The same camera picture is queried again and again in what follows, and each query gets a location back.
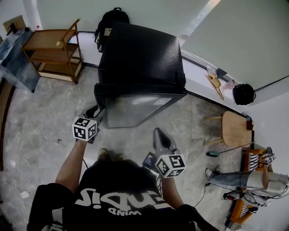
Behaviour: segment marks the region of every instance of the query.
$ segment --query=stool leg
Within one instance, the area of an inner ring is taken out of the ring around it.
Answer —
[[[217,117],[205,117],[204,120],[221,120],[222,116],[217,116]]]
[[[213,144],[213,143],[220,143],[222,141],[224,141],[224,139],[213,140],[213,141],[210,141],[210,142],[204,142],[203,145],[210,145],[210,144]]]

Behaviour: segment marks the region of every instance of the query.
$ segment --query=backpack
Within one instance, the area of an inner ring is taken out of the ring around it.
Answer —
[[[239,84],[233,88],[233,95],[237,105],[247,105],[256,98],[254,89],[249,84]]]
[[[107,42],[107,39],[112,31],[113,23],[130,23],[127,14],[121,11],[120,7],[116,7],[111,11],[104,14],[103,19],[99,22],[98,28],[95,31],[94,42],[98,44],[98,51],[103,53],[103,48]]]

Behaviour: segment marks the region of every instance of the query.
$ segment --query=table top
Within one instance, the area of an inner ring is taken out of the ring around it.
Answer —
[[[23,46],[24,50],[37,50],[37,49],[63,49],[63,43],[56,46],[56,43],[61,39],[67,30],[41,30],[35,31],[30,37],[28,42]],[[70,30],[65,36],[65,44],[75,35],[75,30]]]
[[[237,147],[252,141],[252,131],[247,130],[247,119],[226,111],[222,118],[222,138],[230,147]]]

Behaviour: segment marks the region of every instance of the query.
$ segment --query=person wearing black t-shirt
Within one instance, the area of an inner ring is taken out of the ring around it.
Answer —
[[[173,178],[162,179],[163,198],[155,176],[131,160],[111,161],[102,149],[80,183],[87,142],[78,140],[55,183],[37,188],[28,231],[167,229],[217,231],[197,210],[184,204]]]

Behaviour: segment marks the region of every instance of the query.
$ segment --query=black refrigerator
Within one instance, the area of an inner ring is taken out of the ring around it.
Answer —
[[[108,128],[136,127],[186,96],[178,38],[150,28],[115,23],[98,75]]]

